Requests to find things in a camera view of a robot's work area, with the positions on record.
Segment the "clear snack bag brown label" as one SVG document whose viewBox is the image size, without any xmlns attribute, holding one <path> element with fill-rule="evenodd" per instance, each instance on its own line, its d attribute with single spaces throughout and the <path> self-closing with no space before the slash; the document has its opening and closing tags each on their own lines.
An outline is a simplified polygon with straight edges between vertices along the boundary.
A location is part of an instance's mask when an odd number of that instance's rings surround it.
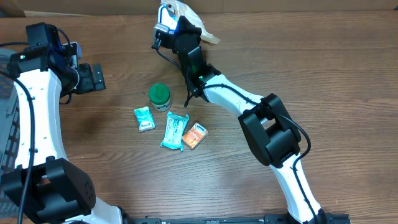
<svg viewBox="0 0 398 224">
<path fill-rule="evenodd" d="M 161 4 L 167 4 L 171 6 L 171 11 L 177 16 L 185 16 L 193 25 L 201 28 L 201 39 L 204 40 L 209 45 L 216 45 L 220 42 L 220 39 L 209 33 L 205 29 L 203 21 L 200 19 L 199 15 L 195 13 L 188 5 L 182 3 L 178 0 L 161 0 Z"/>
</svg>

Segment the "green lid jar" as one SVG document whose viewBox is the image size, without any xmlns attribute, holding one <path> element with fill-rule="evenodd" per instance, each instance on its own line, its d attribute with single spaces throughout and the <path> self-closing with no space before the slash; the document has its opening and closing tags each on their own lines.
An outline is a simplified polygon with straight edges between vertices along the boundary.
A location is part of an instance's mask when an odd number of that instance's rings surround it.
<svg viewBox="0 0 398 224">
<path fill-rule="evenodd" d="M 172 104 L 170 90 L 162 83 L 156 83 L 151 86 L 149 99 L 154 109 L 161 112 L 167 111 Z"/>
</svg>

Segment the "teal tissue packet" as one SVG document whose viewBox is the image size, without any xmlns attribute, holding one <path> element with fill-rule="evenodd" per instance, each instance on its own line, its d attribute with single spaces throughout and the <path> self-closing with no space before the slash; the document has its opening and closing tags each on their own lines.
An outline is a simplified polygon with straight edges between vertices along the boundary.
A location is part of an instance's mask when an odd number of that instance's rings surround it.
<svg viewBox="0 0 398 224">
<path fill-rule="evenodd" d="M 137 119 L 140 133 L 155 128 L 155 121 L 148 106 L 135 109 L 134 115 Z"/>
</svg>

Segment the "light teal wipes pack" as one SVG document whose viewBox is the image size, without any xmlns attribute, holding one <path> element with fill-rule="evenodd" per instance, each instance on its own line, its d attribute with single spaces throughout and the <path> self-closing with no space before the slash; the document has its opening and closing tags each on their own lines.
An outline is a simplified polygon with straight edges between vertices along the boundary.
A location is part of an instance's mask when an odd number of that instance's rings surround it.
<svg viewBox="0 0 398 224">
<path fill-rule="evenodd" d="M 182 152 L 184 150 L 182 136 L 188 121 L 189 115 L 180 116 L 169 111 L 167 113 L 164 139 L 160 143 L 160 147 L 167 147 L 173 150 L 179 149 Z"/>
</svg>

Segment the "orange tissue packet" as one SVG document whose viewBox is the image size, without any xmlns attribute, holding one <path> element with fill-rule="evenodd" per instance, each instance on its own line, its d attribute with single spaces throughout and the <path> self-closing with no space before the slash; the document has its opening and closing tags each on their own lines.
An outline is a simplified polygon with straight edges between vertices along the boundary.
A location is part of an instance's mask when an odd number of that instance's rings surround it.
<svg viewBox="0 0 398 224">
<path fill-rule="evenodd" d="M 200 123 L 196 122 L 188 132 L 182 136 L 183 142 L 194 150 L 208 135 L 208 130 Z"/>
</svg>

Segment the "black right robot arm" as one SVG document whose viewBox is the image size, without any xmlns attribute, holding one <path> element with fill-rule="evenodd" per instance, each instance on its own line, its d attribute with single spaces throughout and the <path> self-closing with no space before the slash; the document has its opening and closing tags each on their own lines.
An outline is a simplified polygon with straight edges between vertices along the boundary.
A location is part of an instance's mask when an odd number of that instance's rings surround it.
<svg viewBox="0 0 398 224">
<path fill-rule="evenodd" d="M 186 17 L 158 16 L 153 48 L 165 47 L 177 54 L 188 99 L 203 98 L 237 116 L 255 158 L 269 166 L 285 195 L 294 223 L 324 223 L 325 212 L 310 190 L 301 160 L 308 154 L 299 143 L 308 134 L 290 117 L 281 99 L 252 94 L 207 63 L 200 47 L 202 30 Z"/>
</svg>

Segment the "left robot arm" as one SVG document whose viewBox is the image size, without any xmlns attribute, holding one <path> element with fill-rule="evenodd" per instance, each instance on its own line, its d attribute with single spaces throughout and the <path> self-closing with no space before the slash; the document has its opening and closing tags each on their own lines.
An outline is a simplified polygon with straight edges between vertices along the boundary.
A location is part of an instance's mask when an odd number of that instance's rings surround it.
<svg viewBox="0 0 398 224">
<path fill-rule="evenodd" d="M 80 46 L 61 43 L 63 30 L 27 26 L 24 51 L 12 54 L 6 76 L 19 102 L 19 150 L 14 171 L 1 177 L 19 216 L 34 223 L 127 223 L 124 211 L 96 196 L 90 176 L 67 158 L 60 99 L 105 89 L 101 66 L 79 63 Z"/>
</svg>

